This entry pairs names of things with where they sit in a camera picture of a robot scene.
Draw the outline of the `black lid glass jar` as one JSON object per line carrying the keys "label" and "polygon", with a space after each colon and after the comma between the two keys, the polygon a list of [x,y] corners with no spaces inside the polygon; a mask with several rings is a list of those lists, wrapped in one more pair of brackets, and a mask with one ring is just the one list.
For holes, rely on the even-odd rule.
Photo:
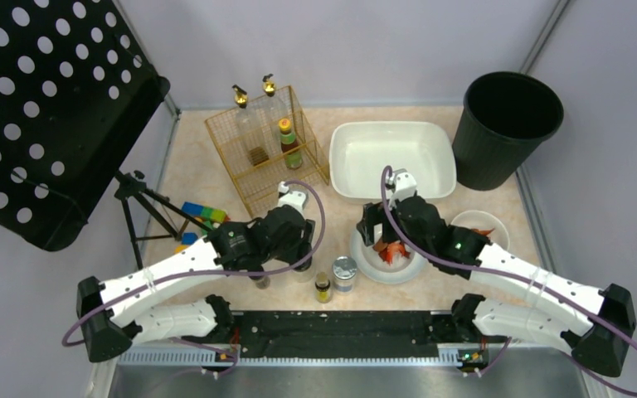
{"label": "black lid glass jar", "polygon": [[311,281],[315,275],[313,259],[309,258],[302,265],[294,268],[291,273],[293,281],[296,283],[306,283]]}

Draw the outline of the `sauce bottle yellow cap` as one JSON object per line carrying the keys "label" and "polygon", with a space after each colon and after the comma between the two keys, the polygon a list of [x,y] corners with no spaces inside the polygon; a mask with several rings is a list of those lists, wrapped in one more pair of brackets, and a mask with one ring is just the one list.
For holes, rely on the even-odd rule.
{"label": "sauce bottle yellow cap", "polygon": [[289,118],[280,119],[278,128],[285,166],[290,170],[299,169],[303,165],[303,158],[291,120]]}

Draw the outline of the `oil bottle with dark liquid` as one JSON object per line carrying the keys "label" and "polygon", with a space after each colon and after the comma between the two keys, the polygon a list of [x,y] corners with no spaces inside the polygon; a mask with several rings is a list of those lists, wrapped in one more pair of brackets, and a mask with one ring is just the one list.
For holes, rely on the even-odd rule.
{"label": "oil bottle with dark liquid", "polygon": [[256,112],[249,107],[248,94],[239,85],[233,85],[234,101],[238,108],[235,116],[236,127],[241,136],[242,146],[252,166],[258,166],[269,159],[265,147],[263,130]]}

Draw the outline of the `clear oil bottle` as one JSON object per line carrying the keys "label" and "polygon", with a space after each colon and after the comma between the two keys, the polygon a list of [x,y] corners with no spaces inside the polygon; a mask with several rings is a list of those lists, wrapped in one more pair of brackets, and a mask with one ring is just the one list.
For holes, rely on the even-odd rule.
{"label": "clear oil bottle", "polygon": [[272,133],[277,138],[280,138],[280,131],[278,128],[279,120],[289,118],[292,122],[293,129],[294,123],[288,105],[277,95],[276,86],[272,77],[272,74],[268,74],[262,79],[263,91],[265,93],[265,114],[268,117]]}

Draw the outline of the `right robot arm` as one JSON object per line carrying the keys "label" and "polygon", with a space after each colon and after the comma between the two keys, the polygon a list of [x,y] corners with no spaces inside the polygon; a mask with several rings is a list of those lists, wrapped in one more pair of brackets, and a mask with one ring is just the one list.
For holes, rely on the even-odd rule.
{"label": "right robot arm", "polygon": [[636,329],[628,289],[578,284],[521,260],[488,237],[447,224],[419,196],[362,208],[357,233],[366,245],[381,238],[409,247],[439,271],[503,290],[525,306],[467,294],[452,308],[455,319],[481,335],[532,340],[567,354],[602,376],[622,373]]}

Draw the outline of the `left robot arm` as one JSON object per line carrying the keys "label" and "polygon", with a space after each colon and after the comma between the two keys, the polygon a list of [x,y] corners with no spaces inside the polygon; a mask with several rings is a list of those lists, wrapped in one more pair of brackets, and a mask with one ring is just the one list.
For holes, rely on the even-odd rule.
{"label": "left robot arm", "polygon": [[316,223],[289,205],[253,221],[227,221],[175,255],[117,279],[77,284],[77,328],[89,362],[106,362],[143,342],[228,332],[229,304],[218,295],[200,303],[164,301],[227,276],[259,280],[271,260],[299,268],[310,261]]}

